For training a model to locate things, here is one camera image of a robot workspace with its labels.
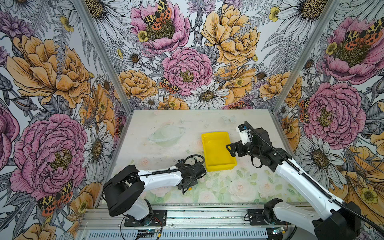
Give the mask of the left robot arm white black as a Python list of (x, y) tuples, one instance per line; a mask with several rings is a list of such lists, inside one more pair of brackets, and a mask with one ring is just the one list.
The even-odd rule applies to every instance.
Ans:
[(204, 163), (203, 156), (190, 155), (162, 170), (138, 170), (135, 165), (125, 167), (103, 186), (109, 215), (123, 215), (140, 226), (149, 225), (156, 215), (149, 201), (140, 198), (141, 194), (165, 187), (176, 187), (185, 194), (207, 174)]

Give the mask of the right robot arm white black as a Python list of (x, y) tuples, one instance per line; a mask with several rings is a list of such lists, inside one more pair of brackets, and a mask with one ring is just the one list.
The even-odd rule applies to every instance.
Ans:
[(264, 221), (273, 225), (286, 222), (295, 225), (319, 240), (354, 240), (361, 233), (360, 208), (344, 203), (309, 176), (282, 148), (274, 148), (263, 128), (254, 129), (247, 122), (236, 128), (240, 141), (226, 145), (233, 157), (259, 159), (261, 167), (286, 180), (312, 206), (307, 211), (279, 198), (264, 204)]

